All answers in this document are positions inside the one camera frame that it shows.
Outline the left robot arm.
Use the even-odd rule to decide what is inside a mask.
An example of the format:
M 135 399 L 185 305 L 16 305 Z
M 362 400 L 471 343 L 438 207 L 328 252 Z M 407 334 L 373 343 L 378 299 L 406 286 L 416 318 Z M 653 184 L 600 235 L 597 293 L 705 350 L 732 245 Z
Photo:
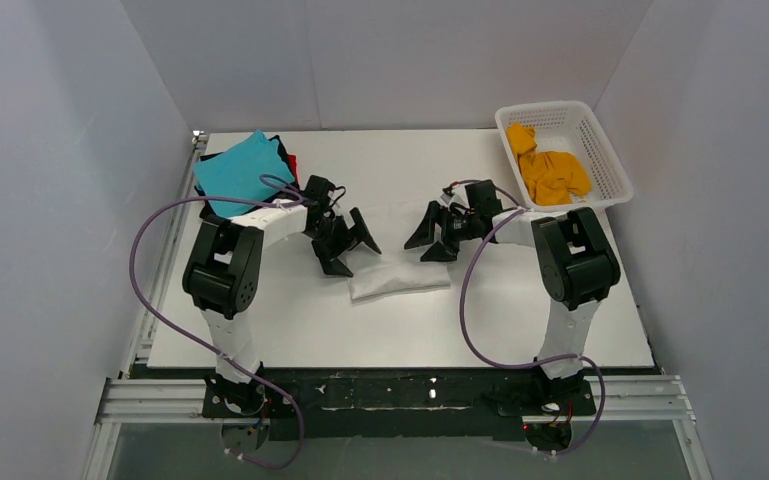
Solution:
M 323 274 L 341 278 L 353 275 L 341 259 L 345 253 L 360 245 L 382 252 L 359 209 L 341 213 L 338 202 L 344 190 L 330 180 L 313 175 L 304 188 L 272 174 L 260 180 L 276 197 L 241 216 L 206 216 L 182 279 L 184 292 L 208 325 L 217 374 L 236 384 L 250 383 L 262 365 L 247 310 L 257 293 L 267 248 L 303 234 Z

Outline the white t-shirt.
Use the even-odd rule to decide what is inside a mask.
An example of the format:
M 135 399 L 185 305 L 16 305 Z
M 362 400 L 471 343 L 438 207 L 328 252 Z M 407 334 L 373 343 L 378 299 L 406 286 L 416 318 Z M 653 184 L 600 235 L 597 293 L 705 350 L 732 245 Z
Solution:
M 424 204 L 412 202 L 374 206 L 362 211 L 381 252 L 376 254 L 361 245 L 346 255 L 347 265 L 353 272 L 347 280 L 352 302 L 369 302 L 451 286 L 445 265 L 423 263 L 417 253 L 404 249 L 404 243 L 416 230 L 425 210 Z

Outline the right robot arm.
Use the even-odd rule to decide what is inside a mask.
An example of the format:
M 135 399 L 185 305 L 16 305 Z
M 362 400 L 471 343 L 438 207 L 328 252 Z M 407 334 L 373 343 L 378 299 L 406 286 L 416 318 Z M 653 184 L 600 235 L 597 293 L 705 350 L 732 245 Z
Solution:
M 463 180 L 443 188 L 428 203 L 406 250 L 423 248 L 423 262 L 457 260 L 465 241 L 533 249 L 550 298 L 547 329 L 529 369 L 550 381 L 572 378 L 583 368 L 584 347 L 602 301 L 621 278 L 616 254 L 590 207 L 547 214 L 520 205 L 505 208 L 504 190 L 491 180 Z

